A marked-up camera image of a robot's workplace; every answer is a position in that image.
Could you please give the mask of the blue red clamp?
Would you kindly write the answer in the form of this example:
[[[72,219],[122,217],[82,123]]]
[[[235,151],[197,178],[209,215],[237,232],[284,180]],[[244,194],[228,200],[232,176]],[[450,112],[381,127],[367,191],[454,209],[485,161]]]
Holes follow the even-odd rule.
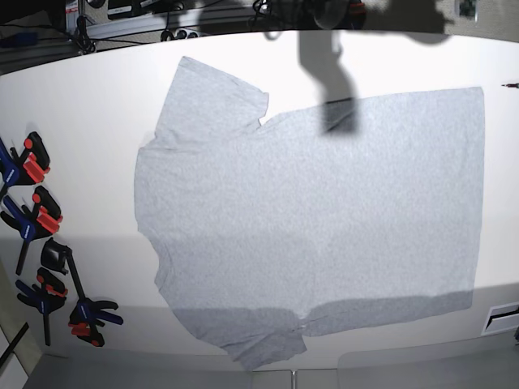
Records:
[[[31,242],[52,237],[62,222],[62,210],[45,187],[36,187],[32,201],[32,209],[29,209],[26,205],[19,207],[8,195],[2,200],[6,212],[1,211],[1,219],[17,231],[23,240],[15,269],[17,276],[23,272]]]
[[[7,150],[1,141],[1,198],[13,186],[33,186],[43,182],[50,170],[49,164],[49,153],[36,131],[24,140],[24,149],[20,154],[14,147]]]
[[[22,280],[15,282],[19,290],[17,299],[26,306],[35,308],[43,318],[44,341],[46,346],[51,345],[50,315],[64,307],[68,289],[50,270],[39,267],[36,272],[39,284],[28,286]]]

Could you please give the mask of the small red pen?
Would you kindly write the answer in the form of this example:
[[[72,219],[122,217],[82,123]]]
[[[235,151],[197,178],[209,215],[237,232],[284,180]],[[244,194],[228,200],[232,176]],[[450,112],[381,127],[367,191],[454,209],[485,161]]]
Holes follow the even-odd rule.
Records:
[[[502,84],[501,86],[505,87],[505,88],[516,88],[516,89],[518,89],[519,88],[519,83],[506,83],[506,84]]]

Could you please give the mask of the grey T-shirt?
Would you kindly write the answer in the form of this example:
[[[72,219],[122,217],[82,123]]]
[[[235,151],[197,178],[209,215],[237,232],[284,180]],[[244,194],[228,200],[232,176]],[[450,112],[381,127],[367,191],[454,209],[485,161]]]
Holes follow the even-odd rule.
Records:
[[[266,92],[182,58],[138,151],[138,230],[196,339],[254,370],[307,337],[471,307],[481,88],[267,109]]]

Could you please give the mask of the blue red clamp upper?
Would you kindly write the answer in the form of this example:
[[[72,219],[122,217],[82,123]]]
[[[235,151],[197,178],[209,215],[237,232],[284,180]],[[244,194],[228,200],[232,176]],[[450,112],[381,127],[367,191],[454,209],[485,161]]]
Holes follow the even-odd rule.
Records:
[[[49,153],[36,131],[24,140],[24,149],[20,154],[14,147],[7,150],[1,141],[1,198],[13,186],[33,186],[43,182],[50,170],[49,164]]]

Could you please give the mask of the long bar clamp black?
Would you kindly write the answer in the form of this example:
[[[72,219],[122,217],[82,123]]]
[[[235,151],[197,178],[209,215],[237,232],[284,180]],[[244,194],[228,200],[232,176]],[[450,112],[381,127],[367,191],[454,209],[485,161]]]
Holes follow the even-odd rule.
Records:
[[[50,238],[41,252],[41,265],[47,270],[69,274],[78,297],[74,309],[69,315],[68,327],[71,334],[94,347],[104,347],[105,339],[99,328],[106,323],[122,326],[124,320],[114,313],[119,308],[115,301],[93,300],[84,291],[77,266],[70,247]]]

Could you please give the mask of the black strip left edge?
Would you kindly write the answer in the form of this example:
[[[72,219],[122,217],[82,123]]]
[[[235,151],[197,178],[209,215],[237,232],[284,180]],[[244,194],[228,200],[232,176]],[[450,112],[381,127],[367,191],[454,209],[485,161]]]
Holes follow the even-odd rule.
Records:
[[[17,332],[17,334],[15,335],[15,337],[13,338],[13,340],[11,342],[8,343],[7,345],[7,348],[5,349],[5,351],[3,352],[3,354],[1,355],[1,365],[3,365],[7,359],[9,358],[9,356],[14,352],[16,346],[19,344],[19,342],[23,339],[24,335],[26,334],[26,332],[28,331],[29,329],[29,325],[28,323],[25,323],[20,329],[19,331]]]

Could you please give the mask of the white label black mark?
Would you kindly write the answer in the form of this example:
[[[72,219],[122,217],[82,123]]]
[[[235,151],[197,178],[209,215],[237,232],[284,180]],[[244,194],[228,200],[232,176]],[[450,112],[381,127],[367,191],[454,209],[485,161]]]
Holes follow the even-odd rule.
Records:
[[[518,303],[492,306],[483,325],[482,336],[513,331],[518,328]]]

